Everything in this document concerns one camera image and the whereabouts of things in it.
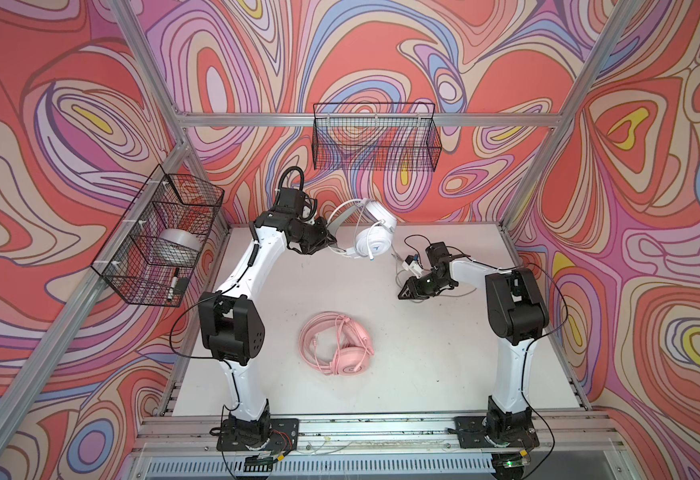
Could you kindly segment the pink headphones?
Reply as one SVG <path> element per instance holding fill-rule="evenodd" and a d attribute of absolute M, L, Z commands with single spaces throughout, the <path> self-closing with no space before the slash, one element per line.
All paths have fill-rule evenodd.
<path fill-rule="evenodd" d="M 318 353 L 319 337 L 333 332 L 335 349 L 330 359 Z M 325 311 L 311 318 L 298 336 L 302 360 L 325 376 L 353 376 L 367 371 L 375 355 L 370 334 L 361 323 L 336 311 Z"/>

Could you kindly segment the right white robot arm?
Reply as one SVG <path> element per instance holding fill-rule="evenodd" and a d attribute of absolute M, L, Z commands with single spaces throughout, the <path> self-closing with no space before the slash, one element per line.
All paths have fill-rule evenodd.
<path fill-rule="evenodd" d="M 471 258 L 443 242 L 426 249 L 429 267 L 417 255 L 400 261 L 410 276 L 401 285 L 400 300 L 424 301 L 462 284 L 483 292 L 487 319 L 498 340 L 497 373 L 486 415 L 477 427 L 459 430 L 462 439 L 480 435 L 497 448 L 539 445 L 529 403 L 531 363 L 537 342 L 549 325 L 549 311 L 536 279 L 527 267 L 496 267 Z"/>

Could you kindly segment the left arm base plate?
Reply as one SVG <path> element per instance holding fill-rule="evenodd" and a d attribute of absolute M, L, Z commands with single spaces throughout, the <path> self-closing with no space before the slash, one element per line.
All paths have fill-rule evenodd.
<path fill-rule="evenodd" d="M 298 447 L 300 420 L 296 417 L 243 421 L 231 417 L 216 429 L 220 452 L 287 452 Z"/>

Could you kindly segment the white headphones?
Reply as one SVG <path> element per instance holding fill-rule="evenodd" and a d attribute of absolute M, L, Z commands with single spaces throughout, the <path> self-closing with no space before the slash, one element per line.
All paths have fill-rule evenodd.
<path fill-rule="evenodd" d="M 368 216 L 371 225 L 355 235 L 354 245 L 340 248 L 334 243 L 329 249 L 340 256 L 374 260 L 387 253 L 393 247 L 393 239 L 397 228 L 397 218 L 379 201 L 369 198 L 354 198 L 337 206 L 328 217 L 328 231 L 336 235 L 339 227 L 354 214 L 358 220 Z"/>

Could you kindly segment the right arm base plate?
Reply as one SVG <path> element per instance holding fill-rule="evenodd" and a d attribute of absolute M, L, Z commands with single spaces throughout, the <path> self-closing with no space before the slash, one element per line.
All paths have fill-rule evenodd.
<path fill-rule="evenodd" d="M 458 416 L 449 429 L 463 449 L 533 450 L 540 445 L 534 427 L 525 419 L 500 420 L 493 416 Z"/>

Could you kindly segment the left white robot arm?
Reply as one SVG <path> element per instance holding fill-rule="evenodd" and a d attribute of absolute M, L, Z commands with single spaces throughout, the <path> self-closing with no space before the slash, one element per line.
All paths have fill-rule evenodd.
<path fill-rule="evenodd" d="M 280 176 L 274 204 L 249 224 L 251 242 L 229 278 L 198 305 L 203 346 L 225 369 L 235 405 L 225 406 L 219 445 L 273 449 L 284 436 L 271 426 L 269 400 L 255 379 L 253 359 L 263 349 L 266 328 L 255 300 L 280 256 L 288 250 L 312 255 L 336 242 L 318 202 L 304 190 L 298 166 Z"/>

